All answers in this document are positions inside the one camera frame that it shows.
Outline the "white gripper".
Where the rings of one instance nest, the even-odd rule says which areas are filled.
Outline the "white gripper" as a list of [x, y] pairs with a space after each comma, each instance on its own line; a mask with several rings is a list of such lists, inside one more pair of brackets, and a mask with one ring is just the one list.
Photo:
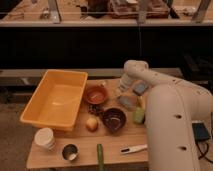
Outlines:
[[116, 90], [117, 100], [120, 103], [130, 103], [130, 98], [123, 94], [123, 92], [127, 91], [132, 84], [134, 83], [134, 79], [128, 76], [126, 73], [122, 75], [119, 81], [118, 88]]

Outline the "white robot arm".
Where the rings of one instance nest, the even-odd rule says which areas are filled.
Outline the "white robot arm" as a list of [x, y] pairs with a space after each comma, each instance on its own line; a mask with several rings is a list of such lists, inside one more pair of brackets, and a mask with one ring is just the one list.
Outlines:
[[200, 171], [192, 122], [213, 114], [213, 93], [138, 60], [125, 62], [117, 91], [137, 80], [151, 87], [145, 107], [149, 171]]

